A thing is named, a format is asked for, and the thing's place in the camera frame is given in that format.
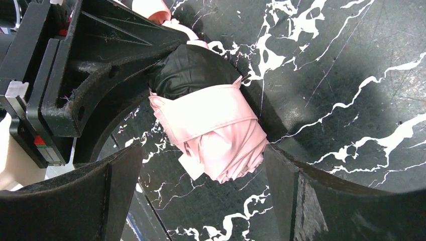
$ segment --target tabletop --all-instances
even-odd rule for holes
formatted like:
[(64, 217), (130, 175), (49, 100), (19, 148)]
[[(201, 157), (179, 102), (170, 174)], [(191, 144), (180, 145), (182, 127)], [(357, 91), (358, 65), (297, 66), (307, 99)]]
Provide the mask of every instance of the tabletop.
[[(425, 188), (425, 1), (165, 2), (245, 76), (268, 141), (364, 186)], [(146, 156), (123, 241), (279, 240), (262, 165), (222, 185), (191, 180), (147, 100), (103, 153), (134, 142)]]

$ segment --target bolt hole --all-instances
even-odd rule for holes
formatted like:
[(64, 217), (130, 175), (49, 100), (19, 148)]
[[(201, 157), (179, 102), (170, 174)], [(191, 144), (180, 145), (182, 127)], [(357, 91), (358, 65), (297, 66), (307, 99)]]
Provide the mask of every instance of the bolt hole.
[(78, 110), (78, 121), (81, 121), (81, 119), (83, 119), (84, 116), (84, 106), (80, 107), (80, 109)]
[(113, 65), (111, 67), (111, 70), (110, 70), (110, 73), (109, 73), (108, 77), (110, 79), (114, 78), (119, 73), (119, 71), (120, 71), (120, 67), (116, 66), (116, 65)]

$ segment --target pink fabric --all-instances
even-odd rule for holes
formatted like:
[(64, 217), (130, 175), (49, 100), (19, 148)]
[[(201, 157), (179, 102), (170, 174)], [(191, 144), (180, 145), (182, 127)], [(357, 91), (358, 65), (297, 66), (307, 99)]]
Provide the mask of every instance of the pink fabric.
[(212, 86), (176, 100), (154, 93), (149, 97), (171, 144), (202, 163), (204, 172), (220, 183), (252, 173), (268, 143), (240, 85), (241, 77), (232, 85)]

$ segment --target black marble table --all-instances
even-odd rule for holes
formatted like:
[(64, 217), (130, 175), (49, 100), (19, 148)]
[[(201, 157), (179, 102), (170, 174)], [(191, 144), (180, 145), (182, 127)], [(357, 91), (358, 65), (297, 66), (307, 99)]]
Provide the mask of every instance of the black marble table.
[[(364, 186), (426, 188), (425, 1), (166, 3), (247, 76), (270, 142)], [(148, 101), (113, 138), (106, 149), (141, 142), (147, 153), (124, 241), (280, 239), (263, 166), (223, 185), (191, 180)]]

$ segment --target red component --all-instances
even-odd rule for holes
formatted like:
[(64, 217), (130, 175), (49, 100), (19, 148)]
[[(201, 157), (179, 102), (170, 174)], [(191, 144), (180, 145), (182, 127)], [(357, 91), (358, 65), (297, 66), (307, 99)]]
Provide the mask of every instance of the red component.
[(41, 139), (40, 136), (36, 136), (36, 138), (34, 139), (34, 145), (36, 145), (36, 146), (45, 146), (46, 143), (44, 142), (43, 139)]
[(59, 30), (59, 35), (60, 36), (66, 36), (66, 34), (68, 33), (68, 30), (66, 30), (66, 29), (61, 29), (61, 30)]

